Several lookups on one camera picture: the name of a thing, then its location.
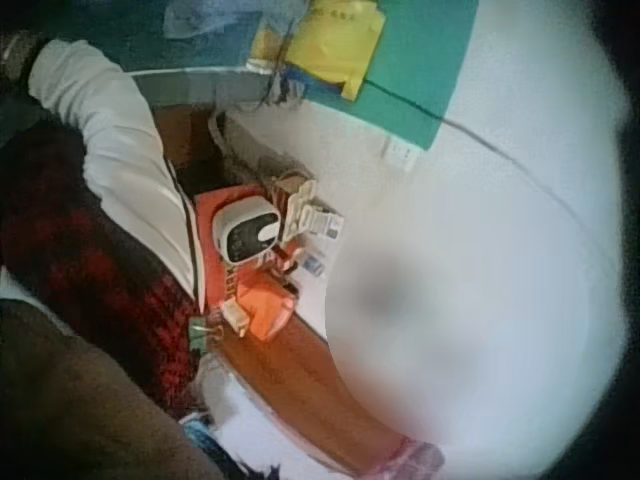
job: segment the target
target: green folder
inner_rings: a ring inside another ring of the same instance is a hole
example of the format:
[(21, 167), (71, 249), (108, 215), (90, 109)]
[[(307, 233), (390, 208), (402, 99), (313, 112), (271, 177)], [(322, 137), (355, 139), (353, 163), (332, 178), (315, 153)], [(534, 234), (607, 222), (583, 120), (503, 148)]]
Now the green folder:
[[(455, 90), (478, 0), (378, 0), (387, 16), (367, 80), (444, 116)], [(382, 127), (424, 149), (440, 122), (372, 85), (349, 102), (311, 90), (309, 99)]]

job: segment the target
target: watch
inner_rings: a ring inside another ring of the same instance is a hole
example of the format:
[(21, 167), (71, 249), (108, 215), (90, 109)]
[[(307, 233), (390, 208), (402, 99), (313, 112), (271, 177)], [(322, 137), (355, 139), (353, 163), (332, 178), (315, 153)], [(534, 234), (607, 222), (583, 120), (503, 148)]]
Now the watch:
[(0, 35), (0, 75), (11, 83), (26, 80), (42, 47), (45, 37), (28, 30)]

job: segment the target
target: yellow sticky note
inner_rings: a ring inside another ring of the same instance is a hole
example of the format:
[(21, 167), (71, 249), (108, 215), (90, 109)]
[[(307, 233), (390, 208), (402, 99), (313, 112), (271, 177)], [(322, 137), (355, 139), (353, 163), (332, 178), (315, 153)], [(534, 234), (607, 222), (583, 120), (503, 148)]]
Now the yellow sticky note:
[(300, 23), (286, 60), (325, 82), (343, 84), (342, 96), (355, 100), (384, 22), (375, 2), (318, 0)]

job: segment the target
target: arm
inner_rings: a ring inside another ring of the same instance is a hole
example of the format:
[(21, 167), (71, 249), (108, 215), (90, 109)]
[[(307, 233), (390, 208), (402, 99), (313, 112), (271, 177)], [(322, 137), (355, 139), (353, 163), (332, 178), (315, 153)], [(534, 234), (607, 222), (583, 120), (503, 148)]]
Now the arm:
[[(5, 39), (10, 80), (29, 69), (28, 34)], [(87, 148), (84, 178), (104, 212), (149, 248), (180, 285), (204, 302), (202, 254), (195, 215), (163, 157), (149, 106), (132, 78), (86, 42), (53, 40), (37, 54), (28, 90)]]

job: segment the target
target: plaid shirt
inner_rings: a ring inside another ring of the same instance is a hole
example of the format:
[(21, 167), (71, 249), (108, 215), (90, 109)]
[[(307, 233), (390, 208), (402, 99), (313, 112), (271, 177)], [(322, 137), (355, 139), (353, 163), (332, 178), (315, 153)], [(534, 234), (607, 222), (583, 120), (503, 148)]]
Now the plaid shirt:
[(0, 151), (0, 265), (178, 418), (196, 372), (187, 329), (198, 305), (103, 212), (84, 155), (82, 137), (51, 122)]

